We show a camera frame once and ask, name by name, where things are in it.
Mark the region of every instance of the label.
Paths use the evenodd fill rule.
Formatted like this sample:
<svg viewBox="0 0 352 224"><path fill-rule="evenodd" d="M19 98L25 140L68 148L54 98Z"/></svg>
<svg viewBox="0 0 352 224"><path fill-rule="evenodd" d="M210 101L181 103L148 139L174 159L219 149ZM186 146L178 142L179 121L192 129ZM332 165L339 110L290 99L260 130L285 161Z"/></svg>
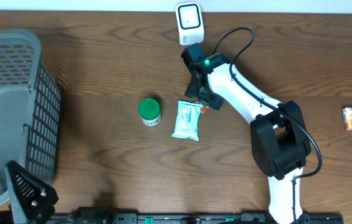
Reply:
<svg viewBox="0 0 352 224"><path fill-rule="evenodd" d="M141 120L147 126L155 126L161 121L161 114L159 113L159 116L157 118L151 120L151 121L145 120L143 118L141 118Z"/></svg>

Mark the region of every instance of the black clamp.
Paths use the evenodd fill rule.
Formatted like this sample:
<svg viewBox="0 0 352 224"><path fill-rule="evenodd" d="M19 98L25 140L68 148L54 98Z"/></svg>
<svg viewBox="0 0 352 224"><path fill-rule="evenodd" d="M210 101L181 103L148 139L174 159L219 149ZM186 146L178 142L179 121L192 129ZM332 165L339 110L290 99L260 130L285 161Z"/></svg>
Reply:
<svg viewBox="0 0 352 224"><path fill-rule="evenodd" d="M190 98L197 98L202 104L219 110L224 99L211 90L207 75L223 63L230 63L230 60L221 53L207 56L199 44L187 47L182 52L181 58L191 73L191 81L184 95Z"/></svg>
<svg viewBox="0 0 352 224"><path fill-rule="evenodd" d="M8 162L5 171L14 223L45 224L58 202L55 189L15 161Z"/></svg>
<svg viewBox="0 0 352 224"><path fill-rule="evenodd" d="M295 118L306 128L302 111L293 101L279 104L278 108ZM274 126L285 131L275 135ZM262 172L282 180L285 174L306 165L306 157L311 153L310 141L307 136L290 121L273 111L267 115L258 115L250 123L252 154Z"/></svg>

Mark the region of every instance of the green lid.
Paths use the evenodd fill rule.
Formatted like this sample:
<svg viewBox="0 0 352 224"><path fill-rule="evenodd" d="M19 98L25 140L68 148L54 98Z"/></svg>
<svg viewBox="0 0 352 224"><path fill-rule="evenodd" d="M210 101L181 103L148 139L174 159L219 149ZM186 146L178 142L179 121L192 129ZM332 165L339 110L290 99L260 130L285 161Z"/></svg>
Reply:
<svg viewBox="0 0 352 224"><path fill-rule="evenodd" d="M147 98L141 101L138 107L138 112L143 119L152 121L159 116L161 109L159 107L159 103L156 100Z"/></svg>

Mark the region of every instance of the green jar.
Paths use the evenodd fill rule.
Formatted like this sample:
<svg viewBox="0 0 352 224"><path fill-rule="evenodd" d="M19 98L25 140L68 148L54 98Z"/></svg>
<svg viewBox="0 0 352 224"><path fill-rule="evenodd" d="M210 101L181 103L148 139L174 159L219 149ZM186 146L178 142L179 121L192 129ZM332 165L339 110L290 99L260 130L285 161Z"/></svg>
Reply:
<svg viewBox="0 0 352 224"><path fill-rule="evenodd" d="M138 112L141 120L147 126L155 126L161 121L161 108L154 99L147 98L141 101Z"/></svg>

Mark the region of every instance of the laundry basket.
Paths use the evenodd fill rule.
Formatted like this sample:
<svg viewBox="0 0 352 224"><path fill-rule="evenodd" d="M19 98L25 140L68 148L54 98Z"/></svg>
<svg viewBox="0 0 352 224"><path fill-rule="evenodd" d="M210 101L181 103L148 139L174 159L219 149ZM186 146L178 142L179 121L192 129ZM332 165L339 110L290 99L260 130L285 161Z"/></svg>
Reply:
<svg viewBox="0 0 352 224"><path fill-rule="evenodd" d="M9 200L4 165L10 160L54 181L61 98L40 55L33 33L0 30L0 205Z"/></svg>

